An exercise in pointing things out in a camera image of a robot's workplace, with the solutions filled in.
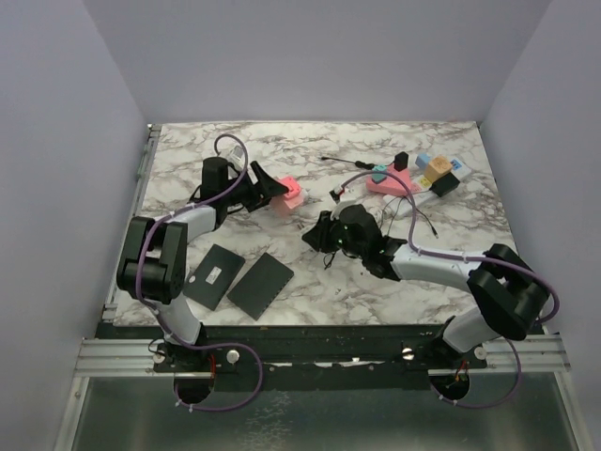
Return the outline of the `black flat box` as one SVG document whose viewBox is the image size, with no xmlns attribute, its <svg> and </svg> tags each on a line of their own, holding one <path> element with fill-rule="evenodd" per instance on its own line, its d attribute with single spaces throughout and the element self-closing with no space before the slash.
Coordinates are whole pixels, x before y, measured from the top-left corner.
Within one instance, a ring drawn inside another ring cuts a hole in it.
<svg viewBox="0 0 601 451">
<path fill-rule="evenodd" d="M 227 293 L 227 298 L 250 318 L 258 320 L 293 276 L 290 268 L 265 253 Z"/>
<path fill-rule="evenodd" d="M 245 258 L 213 244 L 191 273 L 183 294 L 214 311 L 245 263 Z"/>
</svg>

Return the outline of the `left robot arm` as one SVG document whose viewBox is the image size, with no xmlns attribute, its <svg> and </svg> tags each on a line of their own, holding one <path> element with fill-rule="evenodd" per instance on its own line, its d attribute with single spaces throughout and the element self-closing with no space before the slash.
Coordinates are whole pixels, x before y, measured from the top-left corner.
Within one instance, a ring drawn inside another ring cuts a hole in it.
<svg viewBox="0 0 601 451">
<path fill-rule="evenodd" d="M 238 170 L 223 157 L 203 163 L 198 196 L 160 219 L 133 217 L 116 269 L 116 285 L 140 301 L 159 322 L 164 337 L 177 344 L 175 359 L 183 368 L 201 368 L 208 349 L 199 342 L 201 322 L 181 296 L 188 244 L 217 230 L 231 207 L 254 211 L 289 188 L 257 162 Z"/>
</svg>

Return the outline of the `left black flat box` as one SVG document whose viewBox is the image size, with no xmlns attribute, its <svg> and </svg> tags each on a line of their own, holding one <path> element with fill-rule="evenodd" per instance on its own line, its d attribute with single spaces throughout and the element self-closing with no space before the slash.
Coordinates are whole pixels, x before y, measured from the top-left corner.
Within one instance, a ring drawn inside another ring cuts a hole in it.
<svg viewBox="0 0 601 451">
<path fill-rule="evenodd" d="M 191 273 L 183 294 L 214 311 L 245 263 L 245 258 L 213 244 Z"/>
</svg>

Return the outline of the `orange tan plug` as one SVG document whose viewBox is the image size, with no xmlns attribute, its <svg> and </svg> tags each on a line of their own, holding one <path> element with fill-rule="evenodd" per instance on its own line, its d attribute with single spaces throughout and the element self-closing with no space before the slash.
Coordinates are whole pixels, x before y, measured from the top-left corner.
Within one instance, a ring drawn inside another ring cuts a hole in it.
<svg viewBox="0 0 601 451">
<path fill-rule="evenodd" d="M 446 176 L 453 170 L 452 163 L 444 156 L 432 158 L 424 169 L 424 176 L 434 183 L 438 179 Z"/>
</svg>

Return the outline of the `white power strip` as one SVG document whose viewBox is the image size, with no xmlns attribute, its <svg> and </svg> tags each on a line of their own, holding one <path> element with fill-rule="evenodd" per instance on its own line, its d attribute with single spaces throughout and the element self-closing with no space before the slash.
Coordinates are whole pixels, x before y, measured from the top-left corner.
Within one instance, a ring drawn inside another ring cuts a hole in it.
<svg viewBox="0 0 601 451">
<path fill-rule="evenodd" d="M 460 180 L 460 184 L 471 175 L 472 169 L 461 160 L 452 159 L 449 161 L 453 165 L 453 170 L 451 172 L 454 173 L 455 176 Z M 409 168 L 408 171 L 410 174 L 410 179 L 414 184 L 412 194 L 417 209 L 425 203 L 442 198 L 437 197 L 430 191 L 432 183 L 424 176 L 424 171 L 421 170 L 415 163 Z M 409 205 L 406 196 L 392 196 L 385 194 L 383 201 L 384 210 L 386 212 L 397 213 L 399 216 L 411 215 L 412 207 Z"/>
</svg>

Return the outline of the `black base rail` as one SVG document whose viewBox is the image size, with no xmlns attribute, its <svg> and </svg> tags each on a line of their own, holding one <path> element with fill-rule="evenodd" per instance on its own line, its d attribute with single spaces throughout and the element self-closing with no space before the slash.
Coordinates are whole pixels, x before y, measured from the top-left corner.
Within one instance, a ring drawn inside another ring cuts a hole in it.
<svg viewBox="0 0 601 451">
<path fill-rule="evenodd" d="M 84 342 L 77 371 L 90 377 L 158 377 L 192 389 L 213 384 L 222 392 L 333 391 L 400 388 L 426 390 L 436 376 L 464 381 L 479 372 L 541 368 L 548 339 L 528 336 L 478 345 L 462 357 L 430 349 L 435 325 L 208 326 L 209 350 L 163 342 L 159 329 L 102 324 Z"/>
</svg>

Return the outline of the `teal charger plug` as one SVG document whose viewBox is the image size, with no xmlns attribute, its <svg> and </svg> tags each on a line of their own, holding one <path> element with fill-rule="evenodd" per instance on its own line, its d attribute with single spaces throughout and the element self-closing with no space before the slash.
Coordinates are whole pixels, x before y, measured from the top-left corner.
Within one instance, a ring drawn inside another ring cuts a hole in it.
<svg viewBox="0 0 601 451">
<path fill-rule="evenodd" d="M 377 173 L 377 174 L 373 174 L 371 176 L 371 179 L 375 184 L 380 184 L 386 178 L 387 178 L 387 176 L 383 173 Z"/>
</svg>

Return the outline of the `pink cube socket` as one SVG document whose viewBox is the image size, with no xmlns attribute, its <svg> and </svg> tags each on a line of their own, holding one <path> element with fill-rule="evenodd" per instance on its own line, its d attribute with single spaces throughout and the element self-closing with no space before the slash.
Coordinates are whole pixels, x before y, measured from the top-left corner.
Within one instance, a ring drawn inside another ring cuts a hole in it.
<svg viewBox="0 0 601 451">
<path fill-rule="evenodd" d="M 291 212 L 301 207 L 306 200 L 307 193 L 305 190 L 301 190 L 294 193 L 293 196 L 285 195 L 279 199 L 280 209 L 284 212 Z"/>
</svg>

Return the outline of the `right black flat box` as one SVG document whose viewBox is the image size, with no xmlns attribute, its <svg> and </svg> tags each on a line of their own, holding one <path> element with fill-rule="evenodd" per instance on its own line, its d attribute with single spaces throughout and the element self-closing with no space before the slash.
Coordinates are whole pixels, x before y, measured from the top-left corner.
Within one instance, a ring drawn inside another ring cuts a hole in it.
<svg viewBox="0 0 601 451">
<path fill-rule="evenodd" d="M 265 253 L 227 293 L 227 298 L 250 318 L 258 320 L 293 276 L 290 268 Z"/>
</svg>

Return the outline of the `light blue plug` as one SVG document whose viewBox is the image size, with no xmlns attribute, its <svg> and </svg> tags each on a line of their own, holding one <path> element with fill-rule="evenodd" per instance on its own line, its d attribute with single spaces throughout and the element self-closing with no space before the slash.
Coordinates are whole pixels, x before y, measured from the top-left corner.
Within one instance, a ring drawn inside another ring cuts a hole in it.
<svg viewBox="0 0 601 451">
<path fill-rule="evenodd" d="M 431 161 L 431 157 L 425 153 L 419 153 L 416 157 L 415 164 L 421 169 L 425 170 Z"/>
</svg>

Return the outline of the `small black charger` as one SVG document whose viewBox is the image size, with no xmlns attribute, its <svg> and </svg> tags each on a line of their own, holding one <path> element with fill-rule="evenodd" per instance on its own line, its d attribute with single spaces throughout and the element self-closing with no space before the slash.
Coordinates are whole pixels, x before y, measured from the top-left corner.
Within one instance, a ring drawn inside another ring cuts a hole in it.
<svg viewBox="0 0 601 451">
<path fill-rule="evenodd" d="M 401 151 L 394 156 L 393 169 L 397 172 L 402 172 L 408 168 L 408 154 Z"/>
</svg>

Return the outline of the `pink triangular power strip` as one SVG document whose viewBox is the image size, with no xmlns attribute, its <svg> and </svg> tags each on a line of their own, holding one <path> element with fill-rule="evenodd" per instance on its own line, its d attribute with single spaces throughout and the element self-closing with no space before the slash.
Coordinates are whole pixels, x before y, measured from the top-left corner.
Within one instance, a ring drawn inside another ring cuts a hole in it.
<svg viewBox="0 0 601 451">
<path fill-rule="evenodd" d="M 410 179 L 410 174 L 407 169 L 402 171 L 389 169 L 388 172 L 401 179 L 404 182 L 404 185 L 400 184 L 396 179 L 391 177 L 386 177 L 383 181 L 375 183 L 373 177 L 369 176 L 365 181 L 365 187 L 367 190 L 377 194 L 387 194 L 392 196 L 405 196 L 407 194 L 405 187 L 409 187 L 410 190 L 413 191 L 414 184 Z"/>
</svg>

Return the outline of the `large black adapter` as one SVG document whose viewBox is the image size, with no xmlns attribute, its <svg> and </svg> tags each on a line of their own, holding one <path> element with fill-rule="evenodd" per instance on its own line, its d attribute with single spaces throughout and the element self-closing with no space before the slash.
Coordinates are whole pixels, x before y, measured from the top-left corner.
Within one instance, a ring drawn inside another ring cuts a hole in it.
<svg viewBox="0 0 601 451">
<path fill-rule="evenodd" d="M 437 197 L 444 197 L 445 195 L 454 191 L 459 184 L 460 180 L 455 176 L 454 173 L 450 172 L 434 181 L 431 184 L 430 191 Z"/>
</svg>

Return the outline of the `pink square plug adapter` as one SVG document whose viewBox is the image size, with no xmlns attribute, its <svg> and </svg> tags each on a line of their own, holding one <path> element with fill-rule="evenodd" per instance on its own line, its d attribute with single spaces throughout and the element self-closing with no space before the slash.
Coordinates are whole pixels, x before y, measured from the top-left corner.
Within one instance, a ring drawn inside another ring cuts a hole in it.
<svg viewBox="0 0 601 451">
<path fill-rule="evenodd" d="M 301 187 L 293 177 L 278 179 L 278 182 L 286 187 L 287 192 L 282 195 L 284 200 L 291 200 L 301 194 Z"/>
</svg>

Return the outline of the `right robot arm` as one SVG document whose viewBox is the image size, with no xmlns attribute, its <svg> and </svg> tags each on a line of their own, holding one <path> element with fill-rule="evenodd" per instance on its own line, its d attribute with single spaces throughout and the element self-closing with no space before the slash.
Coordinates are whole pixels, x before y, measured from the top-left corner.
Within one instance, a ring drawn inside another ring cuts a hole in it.
<svg viewBox="0 0 601 451">
<path fill-rule="evenodd" d="M 361 205 L 322 211 L 302 239 L 313 250 L 357 258 L 372 275 L 393 281 L 417 280 L 469 293 L 475 306 L 447 319 L 427 348 L 440 366 L 452 367 L 474 347 L 498 337 L 523 340 L 550 291 L 508 246 L 483 253 L 445 254 L 420 248 L 381 232 Z"/>
</svg>

